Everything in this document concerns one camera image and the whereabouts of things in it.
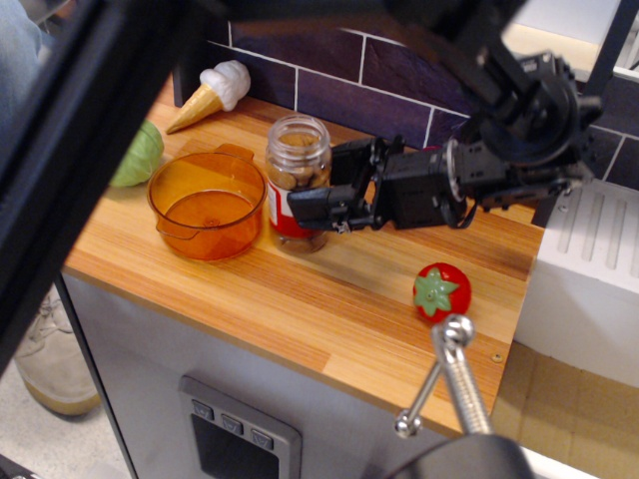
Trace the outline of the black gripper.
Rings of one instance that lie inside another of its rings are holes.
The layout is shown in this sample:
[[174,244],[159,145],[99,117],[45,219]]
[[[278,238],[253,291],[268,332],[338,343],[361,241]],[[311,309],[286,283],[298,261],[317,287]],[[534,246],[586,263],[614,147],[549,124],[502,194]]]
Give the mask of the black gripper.
[[[441,148],[407,152],[404,137],[346,142],[331,148],[331,187],[290,193],[287,203],[307,230],[351,233],[391,222],[398,230],[472,221],[469,198],[481,202],[507,187],[509,166],[481,142],[450,140]],[[372,205],[362,188],[373,177]]]

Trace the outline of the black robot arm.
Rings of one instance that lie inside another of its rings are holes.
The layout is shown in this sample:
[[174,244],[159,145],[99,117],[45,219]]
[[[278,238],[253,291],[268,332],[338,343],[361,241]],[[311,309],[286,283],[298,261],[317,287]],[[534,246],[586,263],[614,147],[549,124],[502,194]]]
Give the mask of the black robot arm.
[[211,17],[281,33],[304,26],[385,28],[438,61],[476,106],[469,145],[432,164],[397,144],[372,148],[371,206],[345,187],[294,194],[304,227],[418,228],[434,205],[455,228],[477,208],[555,197],[591,178],[586,132],[601,100],[558,58],[512,56],[501,34],[516,1],[89,1],[44,65],[1,140],[1,359],[8,362],[154,103]]

